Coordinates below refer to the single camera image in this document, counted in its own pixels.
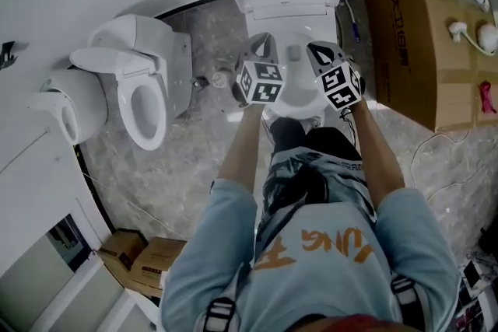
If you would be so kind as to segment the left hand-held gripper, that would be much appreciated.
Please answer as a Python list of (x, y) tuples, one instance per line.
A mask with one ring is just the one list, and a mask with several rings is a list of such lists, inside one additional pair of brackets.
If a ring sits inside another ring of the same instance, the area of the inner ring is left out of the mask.
[(270, 33), (248, 37), (240, 49), (244, 61), (237, 67), (232, 93), (241, 104), (273, 104), (286, 84), (286, 66), (278, 61), (275, 38)]

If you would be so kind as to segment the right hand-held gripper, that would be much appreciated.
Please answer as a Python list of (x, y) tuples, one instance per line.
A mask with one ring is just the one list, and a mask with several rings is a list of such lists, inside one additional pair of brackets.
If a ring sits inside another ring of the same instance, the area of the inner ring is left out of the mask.
[(311, 42), (307, 55), (315, 74), (314, 83), (335, 111), (358, 103), (363, 94), (357, 65), (346, 59), (339, 45), (332, 42)]

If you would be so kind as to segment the person's right forearm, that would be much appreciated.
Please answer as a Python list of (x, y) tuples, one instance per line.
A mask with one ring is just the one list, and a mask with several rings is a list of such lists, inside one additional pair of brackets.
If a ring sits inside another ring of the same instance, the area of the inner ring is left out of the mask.
[(351, 107), (370, 199), (377, 210), (392, 192), (405, 187), (395, 154), (381, 134), (365, 100)]

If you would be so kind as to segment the person's left forearm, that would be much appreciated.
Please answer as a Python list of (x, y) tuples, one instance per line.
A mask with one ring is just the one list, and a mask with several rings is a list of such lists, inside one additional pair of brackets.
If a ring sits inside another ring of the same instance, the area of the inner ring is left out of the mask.
[(263, 104), (244, 109), (237, 133), (219, 170), (218, 179), (230, 180), (254, 193), (258, 163), (259, 136)]

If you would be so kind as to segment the elongated white toilet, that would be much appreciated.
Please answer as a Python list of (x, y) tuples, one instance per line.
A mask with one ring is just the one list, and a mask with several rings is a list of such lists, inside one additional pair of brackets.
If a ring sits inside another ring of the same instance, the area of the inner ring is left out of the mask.
[(117, 101), (131, 139), (158, 149), (174, 120), (190, 105), (193, 85), (191, 36), (165, 22), (135, 14), (116, 17), (73, 51), (74, 66), (117, 81)]

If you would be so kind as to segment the rounded white toilet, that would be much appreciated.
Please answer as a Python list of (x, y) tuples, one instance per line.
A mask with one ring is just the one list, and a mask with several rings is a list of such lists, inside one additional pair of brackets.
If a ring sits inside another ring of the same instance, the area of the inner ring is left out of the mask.
[(28, 102), (32, 111), (45, 111), (58, 122), (70, 145), (96, 135), (107, 121), (107, 101), (93, 73), (67, 68), (52, 71)]

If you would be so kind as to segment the white and blue brush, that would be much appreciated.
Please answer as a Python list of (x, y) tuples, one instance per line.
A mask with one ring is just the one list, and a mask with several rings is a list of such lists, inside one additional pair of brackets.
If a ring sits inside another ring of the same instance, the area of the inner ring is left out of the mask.
[(356, 22), (356, 17), (354, 15), (354, 12), (353, 12), (352, 7), (350, 5), (350, 1), (349, 0), (345, 0), (345, 4), (346, 4), (346, 7), (347, 7), (347, 9), (349, 11), (350, 19), (351, 19), (351, 22), (352, 22), (352, 31), (353, 31), (355, 40), (359, 44), (361, 40), (360, 40), (360, 36), (359, 36), (359, 29), (358, 29), (358, 25), (357, 25), (357, 22)]

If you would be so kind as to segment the large cardboard box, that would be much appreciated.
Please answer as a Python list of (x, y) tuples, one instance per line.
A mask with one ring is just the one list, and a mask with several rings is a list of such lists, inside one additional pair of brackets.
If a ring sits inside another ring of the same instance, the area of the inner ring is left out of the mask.
[[(498, 125), (498, 55), (487, 57), (449, 27), (475, 38), (493, 22), (468, 0), (365, 0), (377, 102), (434, 131)], [(491, 83), (496, 114), (481, 111), (479, 84)]]

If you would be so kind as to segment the red ribbon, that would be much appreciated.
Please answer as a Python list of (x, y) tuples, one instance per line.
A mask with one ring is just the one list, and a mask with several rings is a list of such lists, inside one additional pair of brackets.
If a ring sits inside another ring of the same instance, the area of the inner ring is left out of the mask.
[(481, 100), (481, 111), (484, 114), (496, 114), (491, 94), (491, 83), (483, 81), (479, 84), (479, 95)]

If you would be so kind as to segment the light blue printed t-shirt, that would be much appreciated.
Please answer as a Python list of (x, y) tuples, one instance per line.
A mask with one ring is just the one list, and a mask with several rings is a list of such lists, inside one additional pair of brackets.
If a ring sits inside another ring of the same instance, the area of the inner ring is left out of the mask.
[(235, 286), (240, 332), (283, 332), (307, 316), (366, 314), (445, 330), (460, 274), (422, 194), (402, 188), (375, 210), (362, 163), (306, 148), (275, 155), (265, 209), (230, 180), (212, 184), (194, 235), (171, 266), (160, 322), (201, 330)]

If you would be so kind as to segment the light brown cardboard box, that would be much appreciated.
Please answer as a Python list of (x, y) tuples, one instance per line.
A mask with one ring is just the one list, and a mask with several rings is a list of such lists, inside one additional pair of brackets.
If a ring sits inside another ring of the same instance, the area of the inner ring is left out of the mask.
[(186, 241), (155, 237), (134, 260), (130, 271), (132, 287), (143, 295), (160, 298), (171, 265)]

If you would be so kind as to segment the dark brown cardboard box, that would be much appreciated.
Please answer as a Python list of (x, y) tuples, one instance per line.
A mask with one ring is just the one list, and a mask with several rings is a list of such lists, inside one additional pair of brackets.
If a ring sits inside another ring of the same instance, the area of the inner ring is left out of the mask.
[(107, 239), (97, 253), (113, 270), (128, 273), (147, 244), (139, 232), (118, 230)]

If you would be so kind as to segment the dark cluttered shelf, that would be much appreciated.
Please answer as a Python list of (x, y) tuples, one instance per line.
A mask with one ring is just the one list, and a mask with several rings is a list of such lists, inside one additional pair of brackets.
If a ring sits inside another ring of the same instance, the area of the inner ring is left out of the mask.
[(498, 222), (481, 230), (460, 272), (458, 332), (498, 332)]

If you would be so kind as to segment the white framed glass cabinet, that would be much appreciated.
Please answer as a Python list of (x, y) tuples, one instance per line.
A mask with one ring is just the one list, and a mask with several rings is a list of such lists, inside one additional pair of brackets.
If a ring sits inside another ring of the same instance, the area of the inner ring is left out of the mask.
[(96, 332), (123, 291), (66, 215), (0, 276), (0, 332)]

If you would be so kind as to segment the black wall hook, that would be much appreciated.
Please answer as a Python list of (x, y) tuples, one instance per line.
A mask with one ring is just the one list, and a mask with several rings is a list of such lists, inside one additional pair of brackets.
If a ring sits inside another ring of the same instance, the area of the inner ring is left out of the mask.
[(16, 62), (17, 57), (13, 54), (15, 43), (15, 41), (9, 41), (2, 44), (0, 50), (0, 71), (9, 68)]

